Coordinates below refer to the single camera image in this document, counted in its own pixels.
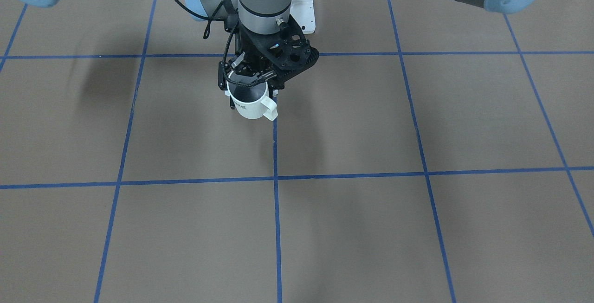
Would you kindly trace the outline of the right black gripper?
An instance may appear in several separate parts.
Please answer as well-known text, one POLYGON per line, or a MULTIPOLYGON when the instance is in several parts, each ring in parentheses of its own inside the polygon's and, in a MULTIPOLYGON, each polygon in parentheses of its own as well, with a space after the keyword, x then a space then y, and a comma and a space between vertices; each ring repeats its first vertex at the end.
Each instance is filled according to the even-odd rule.
POLYGON ((259 34, 252 32, 246 26, 239 25, 236 30, 235 38, 235 57, 230 60, 230 66, 227 62, 220 61, 217 68, 217 85, 221 91, 228 90, 229 72, 234 75, 252 77, 248 83, 264 83, 270 81, 270 98, 276 99, 283 87, 278 86, 271 80, 277 77, 273 68, 273 62, 267 55, 269 49, 277 45, 280 41, 280 33, 259 34))

